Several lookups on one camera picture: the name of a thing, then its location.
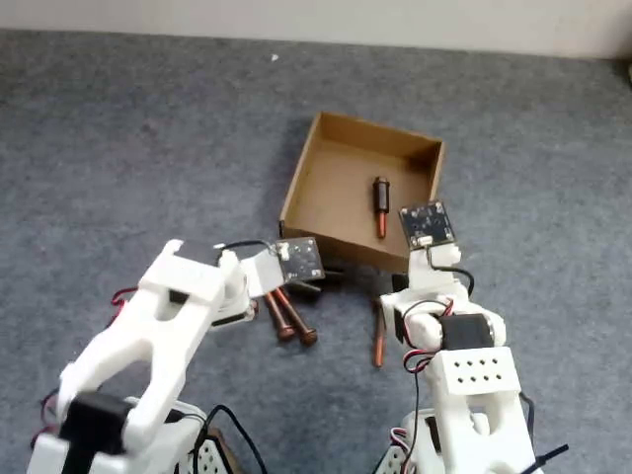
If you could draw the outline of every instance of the wire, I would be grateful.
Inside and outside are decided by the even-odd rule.
[[[413,428],[413,442],[411,442],[410,449],[406,454],[406,457],[404,458],[400,474],[407,473],[408,463],[411,459],[411,455],[413,454],[415,443],[417,442],[417,427],[419,424],[419,373],[424,370],[429,363],[430,362],[426,359],[420,360],[419,362],[417,362],[416,370],[413,372],[413,374],[415,375],[415,424]]]
[[[219,250],[219,254],[217,255],[217,259],[215,261],[216,265],[219,265],[219,259],[221,258],[221,254],[224,250],[236,249],[238,247],[252,247],[254,245],[263,245],[264,247],[268,247],[273,253],[276,253],[275,247],[270,242],[261,239],[252,239],[252,240],[238,240],[236,242],[230,242],[228,244],[217,244],[214,246],[215,249]]]
[[[209,439],[207,434],[208,434],[208,427],[210,426],[210,422],[212,422],[213,418],[215,418],[215,415],[217,415],[217,413],[219,413],[220,411],[224,412],[226,415],[228,415],[230,420],[235,425],[235,428],[237,429],[237,431],[246,440],[246,443],[248,443],[248,446],[253,451],[253,455],[255,456],[255,459],[257,459],[257,463],[259,464],[259,467],[261,468],[262,474],[268,474],[268,469],[266,468],[266,463],[262,459],[261,454],[259,453],[259,450],[255,446],[255,443],[252,441],[252,439],[250,438],[250,436],[248,435],[246,430],[244,430],[244,427],[241,426],[241,424],[237,420],[237,417],[235,416],[235,414],[228,407],[226,407],[225,405],[217,405],[215,408],[213,408],[210,411],[210,413],[208,414],[208,416],[206,417],[206,420],[204,421],[204,424],[202,425],[201,429],[199,430],[199,434],[197,435],[197,440],[196,440],[196,444],[194,446],[194,453],[193,453],[193,455],[194,455],[194,463],[193,463],[194,474],[199,474],[199,470],[198,470],[198,453],[199,453],[199,449],[204,444],[204,442],[207,439]]]
[[[106,328],[109,328],[110,326],[112,326],[112,323],[115,322],[115,320],[117,319],[117,317],[120,315],[120,312],[122,311],[122,308],[125,306],[125,304],[127,303],[127,300],[122,299],[121,297],[126,294],[126,293],[132,293],[138,291],[138,286],[131,286],[129,288],[123,288],[120,289],[119,291],[117,291],[113,296],[112,296],[112,300],[110,301],[110,304],[112,306],[115,306],[117,309],[117,312],[115,313],[115,315],[112,317],[112,319],[110,320],[110,322],[108,323],[108,325],[106,326]]]
[[[404,451],[404,454],[408,454],[410,451],[410,447],[406,444],[406,441],[400,438],[400,436],[406,436],[406,430],[403,428],[392,428],[390,437],[391,437],[391,445],[399,446]]]
[[[415,367],[410,367],[408,365],[408,361],[416,356],[423,356],[422,359],[418,360],[417,363],[415,364]],[[428,351],[424,351],[422,349],[413,349],[412,351],[408,351],[405,355],[404,355],[404,368],[406,369],[407,372],[409,373],[416,373],[416,372],[421,372],[426,366],[420,366],[420,362],[430,362],[433,359],[433,356],[435,356],[435,353],[432,352],[428,352]]]
[[[547,452],[546,454],[542,454],[541,456],[535,456],[535,462],[531,464],[529,467],[524,469],[520,474],[531,474],[537,471],[540,467],[546,464],[547,461],[550,461],[555,456],[559,456],[560,454],[569,450],[568,444],[562,444],[559,447]]]
[[[42,433],[53,433],[57,429],[55,422],[49,423],[46,419],[46,410],[49,408],[48,404],[50,400],[52,400],[57,395],[57,393],[59,393],[59,387],[53,388],[46,395],[44,395],[41,400],[39,400],[39,417],[41,418],[43,427],[41,427],[38,432],[35,433],[31,438],[31,449],[35,448],[36,441],[38,440],[39,435],[41,435]]]
[[[439,318],[442,318],[443,316],[448,316],[451,311],[452,311],[452,306],[454,306],[454,300],[448,298],[448,303],[445,304],[442,301],[439,301],[437,299],[422,299],[421,301],[417,301],[416,303],[410,305],[406,311],[404,311],[404,314],[402,315],[402,320],[404,321],[404,339],[406,339],[406,344],[408,344],[409,347],[416,349],[417,346],[414,346],[413,343],[411,343],[411,338],[410,335],[408,333],[408,326],[406,324],[406,316],[409,315],[409,313],[415,309],[416,307],[425,304],[425,303],[435,303],[435,304],[439,304],[441,306],[443,306],[443,312],[441,313],[441,315],[439,316]]]
[[[431,247],[426,248],[426,255],[428,256],[428,265],[430,265],[431,269],[439,272],[454,272],[456,274],[465,275],[469,279],[469,282],[467,283],[467,294],[469,296],[472,295],[472,291],[474,291],[474,276],[472,274],[470,274],[467,270],[457,267],[435,267],[433,265],[433,253],[431,252]]]
[[[524,392],[520,392],[519,394],[520,400],[522,400],[529,407],[528,412],[526,414],[526,429],[529,431],[529,437],[531,438],[531,446],[534,446],[533,443],[533,427],[535,425],[535,402],[526,396]]]
[[[39,417],[41,418],[41,422],[45,425],[49,425],[49,422],[46,419],[46,408],[48,408],[48,402],[58,393],[59,387],[53,388],[41,400],[39,400]]]

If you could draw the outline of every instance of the open cardboard box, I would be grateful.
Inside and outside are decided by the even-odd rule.
[[[440,140],[330,113],[312,122],[292,179],[279,229],[282,237],[316,237],[321,256],[408,269],[399,209],[435,198],[443,159]],[[390,181],[385,239],[377,237],[373,181]]]

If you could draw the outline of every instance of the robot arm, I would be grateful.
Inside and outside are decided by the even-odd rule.
[[[394,429],[375,472],[393,472],[395,465],[404,474],[542,474],[512,351],[505,347],[505,322],[470,301],[450,271],[461,254],[442,204],[402,209],[400,216],[411,248],[409,285],[380,302],[389,339],[414,349],[404,361],[424,357],[408,369],[424,371],[434,406]]]
[[[78,474],[77,466],[87,462],[85,451],[92,453],[81,467],[86,474],[173,471],[174,456],[192,449],[199,425],[188,419],[166,429],[165,420],[180,403],[187,366],[206,332],[252,320],[252,298],[289,280],[324,275],[309,238],[281,241],[243,261],[230,250],[222,251],[216,265],[199,261],[212,260],[207,255],[198,256],[195,244],[168,242],[114,323],[62,371],[56,407],[60,437],[39,437],[30,474]],[[137,360],[151,362],[151,380],[140,399],[130,403],[97,391]],[[203,415],[195,407],[185,413]],[[174,434],[175,429],[187,435]],[[166,430],[177,437],[171,445],[181,452],[165,450]],[[172,463],[150,469],[157,458]]]

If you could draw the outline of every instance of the screw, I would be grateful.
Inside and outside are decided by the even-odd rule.
[[[273,318],[273,322],[276,327],[276,336],[280,341],[289,341],[294,337],[294,328],[292,328],[287,322],[278,308],[277,302],[272,293],[266,293],[264,295],[268,309],[270,309],[270,316]]]
[[[292,326],[298,331],[298,337],[303,346],[311,346],[316,341],[318,341],[318,333],[314,328],[310,328],[305,324],[303,319],[294,309],[294,306],[289,302],[287,295],[280,288],[277,288],[274,291],[275,298],[280,301],[280,304],[283,305],[285,310],[287,311],[287,316],[289,318]]]

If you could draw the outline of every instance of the electronic component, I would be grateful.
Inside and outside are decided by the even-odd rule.
[[[399,216],[410,250],[454,242],[454,231],[440,200],[403,207]]]
[[[286,283],[325,277],[325,270],[313,237],[279,240],[275,247]]]

